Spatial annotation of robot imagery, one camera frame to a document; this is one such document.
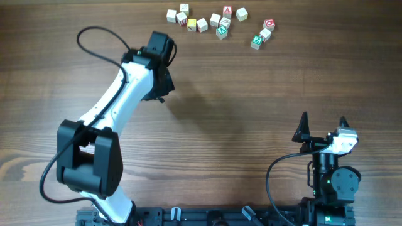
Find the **wooden block red sides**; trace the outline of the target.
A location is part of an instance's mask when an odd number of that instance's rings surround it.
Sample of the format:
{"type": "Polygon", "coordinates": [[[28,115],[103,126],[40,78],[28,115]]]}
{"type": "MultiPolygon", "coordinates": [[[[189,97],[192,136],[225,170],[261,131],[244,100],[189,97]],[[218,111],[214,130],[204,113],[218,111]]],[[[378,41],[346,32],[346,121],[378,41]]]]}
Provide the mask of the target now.
{"type": "Polygon", "coordinates": [[[267,28],[264,28],[259,32],[259,36],[262,38],[263,42],[266,42],[268,39],[270,39],[271,34],[272,32],[267,28]]]}

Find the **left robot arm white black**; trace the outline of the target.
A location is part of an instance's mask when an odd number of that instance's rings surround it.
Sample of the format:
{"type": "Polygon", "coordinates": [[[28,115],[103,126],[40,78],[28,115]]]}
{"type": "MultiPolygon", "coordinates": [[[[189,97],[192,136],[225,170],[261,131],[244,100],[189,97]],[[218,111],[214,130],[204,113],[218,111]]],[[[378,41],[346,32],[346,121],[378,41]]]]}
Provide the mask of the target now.
{"type": "Polygon", "coordinates": [[[123,162],[119,136],[142,101],[164,101],[175,89],[168,67],[177,45],[152,32],[140,49],[128,48],[106,93],[78,121],[64,120],[57,131],[57,153],[50,161],[57,181],[95,205],[106,225],[141,225],[136,206],[120,187],[123,162]]]}

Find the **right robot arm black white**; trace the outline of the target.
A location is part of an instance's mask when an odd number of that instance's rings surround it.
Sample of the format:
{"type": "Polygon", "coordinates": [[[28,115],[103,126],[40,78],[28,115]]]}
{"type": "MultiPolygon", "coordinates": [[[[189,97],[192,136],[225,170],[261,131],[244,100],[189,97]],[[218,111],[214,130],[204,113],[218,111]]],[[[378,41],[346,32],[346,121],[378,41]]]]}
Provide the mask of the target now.
{"type": "Polygon", "coordinates": [[[339,126],[326,137],[310,135],[308,115],[304,112],[293,142],[302,143],[300,152],[311,154],[308,163],[308,186],[313,188],[312,198],[303,198],[296,209],[297,225],[340,225],[356,224],[351,204],[355,200],[361,174],[351,166],[339,166],[339,158],[350,154],[359,138],[345,117],[339,126]]]}

